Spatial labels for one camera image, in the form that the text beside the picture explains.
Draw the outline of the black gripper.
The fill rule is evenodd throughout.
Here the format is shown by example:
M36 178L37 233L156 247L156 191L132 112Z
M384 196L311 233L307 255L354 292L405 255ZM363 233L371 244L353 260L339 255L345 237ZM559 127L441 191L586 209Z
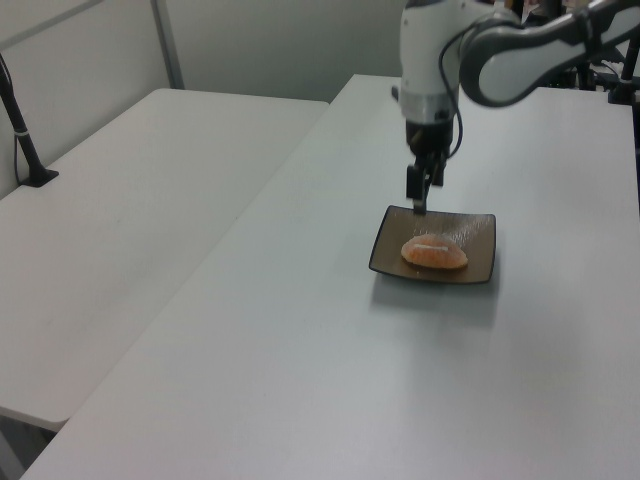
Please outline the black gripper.
M406 170L406 197L412 201L416 215L425 215L430 184L444 186L446 158L453 141L453 120L432 124L405 122L406 143L416 158L429 161L428 170L418 163Z

